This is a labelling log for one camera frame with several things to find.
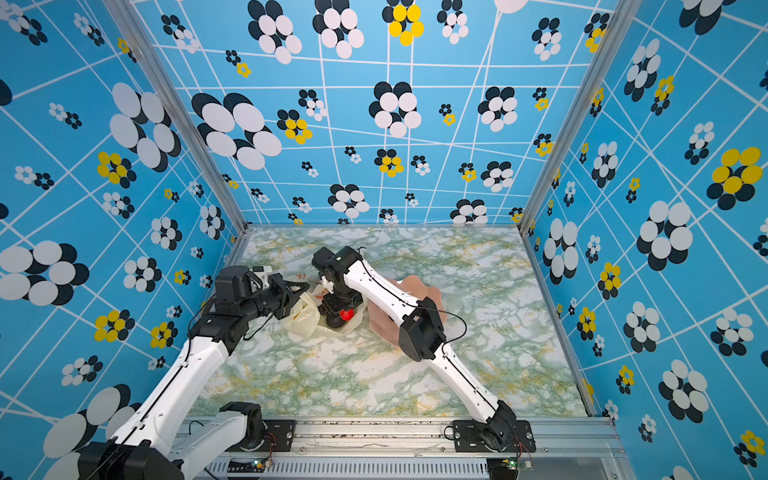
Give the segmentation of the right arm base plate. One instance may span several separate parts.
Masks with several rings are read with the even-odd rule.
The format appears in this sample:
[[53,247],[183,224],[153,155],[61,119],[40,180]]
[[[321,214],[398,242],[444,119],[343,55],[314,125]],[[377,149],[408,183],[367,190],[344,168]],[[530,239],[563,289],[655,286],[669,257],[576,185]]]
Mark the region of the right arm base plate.
[[531,424],[517,420],[512,428],[501,429],[475,420],[454,420],[448,438],[457,453],[510,453],[523,454],[537,451]]

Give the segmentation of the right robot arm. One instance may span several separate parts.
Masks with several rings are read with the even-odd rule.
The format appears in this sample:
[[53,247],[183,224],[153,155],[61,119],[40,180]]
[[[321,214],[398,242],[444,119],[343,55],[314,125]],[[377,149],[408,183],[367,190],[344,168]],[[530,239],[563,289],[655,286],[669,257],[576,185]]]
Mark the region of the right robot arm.
[[389,282],[349,246],[336,253],[320,248],[312,265],[326,289],[319,310],[330,328],[350,323],[364,300],[374,304],[394,324],[400,350],[415,362],[426,362],[460,398],[486,448],[501,452],[513,444],[516,414],[458,358],[445,334],[441,316],[446,311],[432,298],[419,299]]

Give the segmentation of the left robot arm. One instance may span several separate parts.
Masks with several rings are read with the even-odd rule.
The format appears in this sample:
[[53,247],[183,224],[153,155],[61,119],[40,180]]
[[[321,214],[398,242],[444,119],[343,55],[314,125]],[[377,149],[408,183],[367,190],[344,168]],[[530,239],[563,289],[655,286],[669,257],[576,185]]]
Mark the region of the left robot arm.
[[230,266],[215,280],[213,297],[188,332],[182,351],[147,401],[105,442],[85,446],[81,479],[192,479],[228,448],[274,448],[261,408],[230,402],[182,443],[174,442],[203,387],[246,336],[251,321],[286,317],[306,282],[246,266]]

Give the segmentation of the yellow red mango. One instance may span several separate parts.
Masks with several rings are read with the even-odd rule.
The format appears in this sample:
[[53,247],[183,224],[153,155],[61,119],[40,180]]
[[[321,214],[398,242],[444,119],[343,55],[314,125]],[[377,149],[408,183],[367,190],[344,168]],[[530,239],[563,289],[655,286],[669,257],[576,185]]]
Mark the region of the yellow red mango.
[[351,320],[351,319],[354,317],[354,315],[355,315],[355,310],[354,310],[354,309],[349,309],[349,310],[341,310],[341,311],[339,312],[339,316],[340,316],[340,318],[341,318],[341,319],[342,319],[344,322],[348,322],[348,321],[350,321],[350,320]]

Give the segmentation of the cream printed plastic bag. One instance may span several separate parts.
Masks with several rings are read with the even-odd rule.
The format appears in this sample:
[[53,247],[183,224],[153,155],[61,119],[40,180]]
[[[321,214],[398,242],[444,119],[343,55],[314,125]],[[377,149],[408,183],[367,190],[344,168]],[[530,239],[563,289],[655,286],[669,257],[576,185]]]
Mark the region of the cream printed plastic bag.
[[308,282],[309,289],[301,295],[289,315],[279,321],[279,325],[283,330],[298,335],[303,339],[320,337],[342,338],[362,323],[368,306],[368,300],[365,297],[363,297],[363,303],[357,309],[357,313],[346,326],[340,329],[330,329],[326,325],[325,316],[319,312],[323,296],[328,293],[327,289],[318,282],[316,277],[310,277],[305,274],[290,275],[288,279],[290,281]]

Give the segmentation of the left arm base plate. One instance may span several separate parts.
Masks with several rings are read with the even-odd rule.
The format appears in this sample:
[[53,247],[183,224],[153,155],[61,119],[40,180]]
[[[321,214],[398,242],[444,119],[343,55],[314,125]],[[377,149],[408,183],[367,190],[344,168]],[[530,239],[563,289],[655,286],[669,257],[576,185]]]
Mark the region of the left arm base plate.
[[246,438],[227,449],[232,453],[285,453],[292,449],[297,422],[294,419],[267,419],[254,439]]

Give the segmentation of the pink scalloped fruit bowl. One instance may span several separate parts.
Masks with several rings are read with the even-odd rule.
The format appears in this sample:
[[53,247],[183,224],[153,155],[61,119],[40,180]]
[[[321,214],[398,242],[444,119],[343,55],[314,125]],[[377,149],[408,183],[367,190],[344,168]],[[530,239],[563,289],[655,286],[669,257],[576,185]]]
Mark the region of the pink scalloped fruit bowl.
[[[399,311],[399,315],[397,316],[397,319],[399,320],[402,320],[404,315],[411,314],[417,306],[417,303],[426,298],[432,300],[437,309],[444,308],[441,290],[437,287],[424,284],[422,280],[415,275],[409,275],[401,280],[388,278],[387,282],[389,283],[387,286],[389,290],[393,292],[400,290],[411,297],[411,300],[407,301],[408,306],[400,307],[398,302],[395,303]],[[398,347],[400,326],[395,322],[394,317],[392,317],[387,310],[382,309],[377,305],[373,300],[368,300],[368,313],[369,327],[371,331],[393,347]]]

